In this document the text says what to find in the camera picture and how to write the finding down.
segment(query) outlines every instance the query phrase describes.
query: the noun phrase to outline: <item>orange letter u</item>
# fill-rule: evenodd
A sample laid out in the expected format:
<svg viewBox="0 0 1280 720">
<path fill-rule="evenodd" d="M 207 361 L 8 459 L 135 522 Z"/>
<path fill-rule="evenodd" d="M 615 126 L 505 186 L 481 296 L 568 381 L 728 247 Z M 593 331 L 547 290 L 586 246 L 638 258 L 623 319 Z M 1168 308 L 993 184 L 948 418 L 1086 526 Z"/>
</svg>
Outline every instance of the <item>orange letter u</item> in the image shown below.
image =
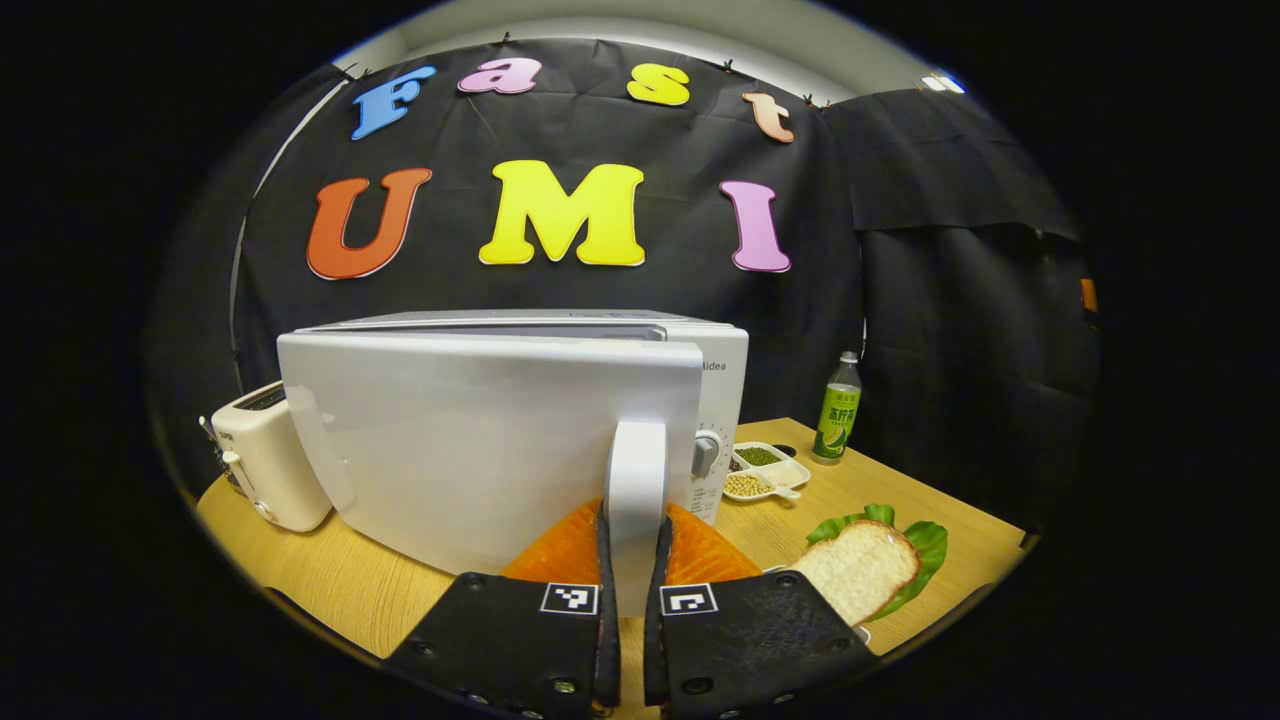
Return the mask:
<svg viewBox="0 0 1280 720">
<path fill-rule="evenodd" d="M 369 187 L 369 181 L 351 178 L 325 186 L 316 193 L 320 208 L 316 210 L 311 238 L 307 241 L 307 265 L 311 266 L 311 272 L 326 281 L 344 281 L 376 273 L 390 263 L 404 242 L 413 196 L 419 186 L 429 179 L 431 170 L 426 168 L 397 170 L 384 177 L 387 204 L 383 206 L 383 220 L 378 225 L 378 234 L 372 242 L 355 250 L 347 247 L 343 241 L 347 219 L 351 217 L 356 196 Z"/>
</svg>

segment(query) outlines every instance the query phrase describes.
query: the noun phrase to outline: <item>letter a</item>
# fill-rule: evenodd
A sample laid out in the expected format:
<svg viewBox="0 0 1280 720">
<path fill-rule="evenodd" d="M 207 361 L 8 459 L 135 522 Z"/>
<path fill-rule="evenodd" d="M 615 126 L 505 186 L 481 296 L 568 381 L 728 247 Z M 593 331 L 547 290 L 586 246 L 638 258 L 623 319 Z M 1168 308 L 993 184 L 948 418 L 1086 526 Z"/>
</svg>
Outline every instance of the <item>letter a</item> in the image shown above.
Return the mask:
<svg viewBox="0 0 1280 720">
<path fill-rule="evenodd" d="M 532 90 L 536 85 L 534 76 L 543 69 L 543 64 L 529 58 L 503 58 L 489 60 L 480 65 L 481 70 L 472 73 L 458 81 L 458 90 L 462 92 L 484 92 L 497 90 L 503 95 L 516 95 Z"/>
</svg>

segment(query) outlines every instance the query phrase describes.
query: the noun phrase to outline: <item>foam letter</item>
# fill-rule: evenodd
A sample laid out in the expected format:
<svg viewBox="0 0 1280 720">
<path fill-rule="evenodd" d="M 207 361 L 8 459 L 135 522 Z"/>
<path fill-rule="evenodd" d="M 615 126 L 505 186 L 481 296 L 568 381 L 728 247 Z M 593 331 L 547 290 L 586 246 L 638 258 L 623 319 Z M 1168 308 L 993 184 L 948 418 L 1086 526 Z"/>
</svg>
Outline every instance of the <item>foam letter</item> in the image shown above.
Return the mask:
<svg viewBox="0 0 1280 720">
<path fill-rule="evenodd" d="M 796 135 L 782 127 L 782 120 L 778 118 L 790 118 L 791 114 L 787 109 L 773 101 L 773 97 L 765 95 L 764 92 L 744 92 L 742 100 L 751 104 L 755 109 L 755 124 L 760 126 L 764 135 L 777 140 L 778 142 L 791 142 L 796 138 Z"/>
<path fill-rule="evenodd" d="M 435 68 L 425 65 L 411 73 L 402 74 L 390 82 L 379 85 L 352 101 L 352 105 L 360 105 L 360 127 L 356 128 L 356 132 L 351 133 L 351 138 L 360 140 L 375 129 L 381 129 L 401 119 L 404 113 L 408 113 L 408 109 L 397 106 L 396 101 L 408 102 L 417 97 L 420 87 L 417 81 L 426 79 L 434 74 Z"/>
<path fill-rule="evenodd" d="M 502 179 L 498 222 L 493 240 L 480 249 L 486 265 L 517 265 L 534 258 L 525 242 L 525 218 L 543 251 L 559 263 L 579 228 L 586 222 L 586 240 L 577 259 L 588 265 L 639 265 L 644 249 L 636 245 L 635 188 L 644 173 L 628 165 L 596 165 L 572 196 L 564 193 L 552 169 L 540 160 L 511 160 L 493 169 Z"/>
<path fill-rule="evenodd" d="M 497 90 L 503 95 L 515 95 L 532 90 L 534 76 L 543 69 L 543 64 L 529 58 L 502 58 L 489 60 L 480 65 L 480 72 L 472 73 L 458 81 L 458 90 L 462 92 L 484 92 Z"/>
<path fill-rule="evenodd" d="M 397 170 L 383 178 L 383 187 L 387 188 L 383 220 L 374 241 L 357 250 L 347 247 L 347 219 L 356 196 L 369 187 L 369 181 L 352 178 L 325 186 L 316 195 L 320 209 L 316 210 L 311 240 L 307 241 L 307 265 L 311 272 L 326 281 L 344 281 L 383 269 L 399 252 L 408 228 L 410 210 L 413 209 L 413 196 L 417 187 L 429 179 L 431 170 L 426 168 Z"/>
<path fill-rule="evenodd" d="M 627 83 L 627 92 L 636 100 L 659 105 L 684 105 L 689 101 L 689 76 L 680 68 L 644 63 L 631 69 L 635 82 Z"/>
<path fill-rule="evenodd" d="M 744 270 L 765 273 L 785 273 L 790 269 L 791 259 L 778 250 L 773 215 L 769 213 L 769 202 L 777 195 L 763 184 L 737 181 L 722 182 L 721 191 L 733 200 L 733 211 L 737 214 L 737 252 L 733 254 L 733 264 Z"/>
</svg>

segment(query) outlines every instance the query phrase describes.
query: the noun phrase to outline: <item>letter m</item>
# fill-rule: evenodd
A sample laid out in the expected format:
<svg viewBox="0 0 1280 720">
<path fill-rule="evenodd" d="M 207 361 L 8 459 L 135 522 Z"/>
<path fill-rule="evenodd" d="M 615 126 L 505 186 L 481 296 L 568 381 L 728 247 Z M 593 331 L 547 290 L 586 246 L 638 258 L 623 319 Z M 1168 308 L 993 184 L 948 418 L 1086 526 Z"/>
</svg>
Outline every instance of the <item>letter m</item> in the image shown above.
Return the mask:
<svg viewBox="0 0 1280 720">
<path fill-rule="evenodd" d="M 644 249 L 636 245 L 635 190 L 644 173 L 628 165 L 596 165 L 573 195 L 566 195 L 547 163 L 512 160 L 493 169 L 502 181 L 498 222 L 493 240 L 480 249 L 486 265 L 518 265 L 534 258 L 525 242 L 525 218 L 534 224 L 543 251 L 558 263 L 577 231 L 586 225 L 586 240 L 577 246 L 577 259 L 589 265 L 639 265 Z"/>
</svg>

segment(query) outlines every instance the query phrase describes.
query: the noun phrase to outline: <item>green beans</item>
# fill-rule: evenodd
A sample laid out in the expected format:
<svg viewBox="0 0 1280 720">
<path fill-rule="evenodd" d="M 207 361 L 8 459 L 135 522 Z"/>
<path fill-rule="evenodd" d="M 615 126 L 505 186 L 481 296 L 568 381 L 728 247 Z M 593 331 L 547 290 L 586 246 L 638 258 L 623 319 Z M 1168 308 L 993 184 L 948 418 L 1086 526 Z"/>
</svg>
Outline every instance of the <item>green beans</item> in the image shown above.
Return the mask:
<svg viewBox="0 0 1280 720">
<path fill-rule="evenodd" d="M 735 451 L 737 456 L 746 460 L 751 465 L 759 468 L 760 465 L 771 465 L 773 462 L 782 462 L 782 459 L 777 455 L 764 450 L 763 447 L 744 447 L 742 450 Z"/>
</svg>

